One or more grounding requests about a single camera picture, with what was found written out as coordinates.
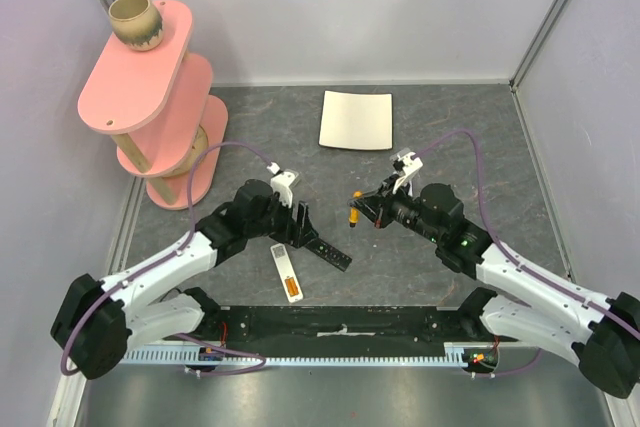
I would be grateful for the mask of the orange handle screwdriver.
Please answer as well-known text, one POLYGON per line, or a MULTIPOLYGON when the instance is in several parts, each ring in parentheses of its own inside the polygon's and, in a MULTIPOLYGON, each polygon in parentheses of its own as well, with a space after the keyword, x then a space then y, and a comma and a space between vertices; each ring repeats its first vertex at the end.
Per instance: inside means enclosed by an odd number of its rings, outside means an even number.
MULTIPOLYGON (((356 192, 353 193, 352 199, 355 200, 355 199, 360 198, 361 196, 362 196, 362 192, 361 191, 356 191, 356 192)), ((358 221, 359 221, 359 211, 353 206, 350 206, 350 212, 349 212, 348 221, 349 221, 349 227, 350 228, 355 228, 357 223, 358 223, 358 221)))

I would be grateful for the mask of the black remote control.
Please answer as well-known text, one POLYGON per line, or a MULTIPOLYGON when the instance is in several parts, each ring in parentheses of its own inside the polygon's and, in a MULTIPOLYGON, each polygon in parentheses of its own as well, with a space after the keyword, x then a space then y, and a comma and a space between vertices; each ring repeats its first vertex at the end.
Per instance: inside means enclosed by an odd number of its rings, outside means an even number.
POLYGON ((351 265, 352 258, 321 238, 314 238, 306 243, 305 248, 329 263, 336 269, 345 272, 351 265))

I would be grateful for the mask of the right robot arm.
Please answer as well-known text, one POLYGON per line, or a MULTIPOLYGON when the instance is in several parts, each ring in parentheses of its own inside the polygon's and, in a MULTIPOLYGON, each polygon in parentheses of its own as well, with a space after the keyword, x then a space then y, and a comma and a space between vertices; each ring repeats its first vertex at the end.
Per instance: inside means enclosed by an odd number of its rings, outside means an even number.
POLYGON ((442 183, 418 196, 391 176, 349 205, 378 229, 396 222, 435 244, 450 270, 485 284, 458 328, 477 341, 491 333, 523 341, 578 367, 604 393, 626 399, 639 383, 639 301, 612 298, 572 283, 491 238, 464 215, 464 205, 442 183))

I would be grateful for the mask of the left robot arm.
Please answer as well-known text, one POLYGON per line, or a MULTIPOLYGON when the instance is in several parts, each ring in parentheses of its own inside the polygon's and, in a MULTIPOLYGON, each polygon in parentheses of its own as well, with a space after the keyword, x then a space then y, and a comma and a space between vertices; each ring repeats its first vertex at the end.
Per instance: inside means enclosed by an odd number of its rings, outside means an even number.
POLYGON ((74 279, 50 331, 63 350, 62 373, 94 380, 149 342, 188 333, 198 340, 215 336, 220 318, 209 301, 180 294, 162 302, 160 296, 239 254, 254 238, 288 242, 300 210, 293 203, 296 181, 290 170, 267 182, 250 179, 232 201, 147 260, 100 280, 89 274, 74 279))

